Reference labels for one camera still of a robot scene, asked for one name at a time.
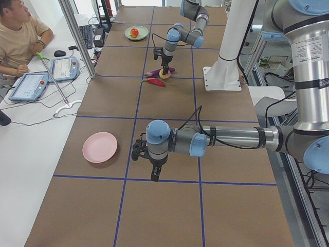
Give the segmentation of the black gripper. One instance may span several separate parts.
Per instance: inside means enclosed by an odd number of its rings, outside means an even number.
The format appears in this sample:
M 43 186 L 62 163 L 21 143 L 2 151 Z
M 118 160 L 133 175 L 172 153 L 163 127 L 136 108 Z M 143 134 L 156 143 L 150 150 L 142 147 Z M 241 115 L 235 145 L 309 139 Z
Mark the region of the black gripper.
M 161 65 L 163 66 L 162 75 L 168 74 L 169 72 L 169 63 L 172 61 L 172 56 L 167 56 L 165 54 L 161 55 Z
M 149 153 L 151 164 L 154 165 L 152 172 L 151 172 L 151 180 L 153 182 L 158 182 L 159 176 L 161 173 L 161 167 L 164 165 L 168 160 L 168 154 L 162 153 L 162 154 L 154 154 Z

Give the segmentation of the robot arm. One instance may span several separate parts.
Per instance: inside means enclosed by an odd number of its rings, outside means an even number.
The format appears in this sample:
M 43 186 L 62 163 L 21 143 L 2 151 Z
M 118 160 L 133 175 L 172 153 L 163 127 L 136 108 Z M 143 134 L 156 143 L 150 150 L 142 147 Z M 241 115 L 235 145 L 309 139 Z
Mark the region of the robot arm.
M 161 57 L 165 73 L 169 71 L 177 43 L 194 47 L 204 42 L 203 31 L 209 14 L 200 1 L 182 1 L 180 14 L 196 22 L 192 31 L 176 23 L 167 32 L 163 48 L 154 49 Z M 232 91 L 238 80 L 238 44 L 258 1 L 233 1 L 218 60 L 204 67 L 206 90 Z M 151 180 L 158 181 L 168 152 L 201 157 L 207 146 L 227 145 L 240 149 L 267 148 L 290 154 L 309 169 L 328 174 L 328 1 L 265 1 L 264 34 L 287 38 L 291 45 L 298 121 L 294 126 L 269 128 L 230 128 L 184 123 L 170 128 L 163 120 L 154 120 L 146 128 L 145 156 L 153 164 Z
M 168 30 L 165 45 L 160 49 L 164 75 L 169 71 L 169 63 L 172 61 L 178 42 L 182 41 L 192 47 L 200 48 L 204 42 L 204 30 L 209 23 L 209 13 L 201 5 L 201 1 L 182 1 L 180 14 L 193 21 L 194 27 L 188 30 L 183 24 L 175 23 Z

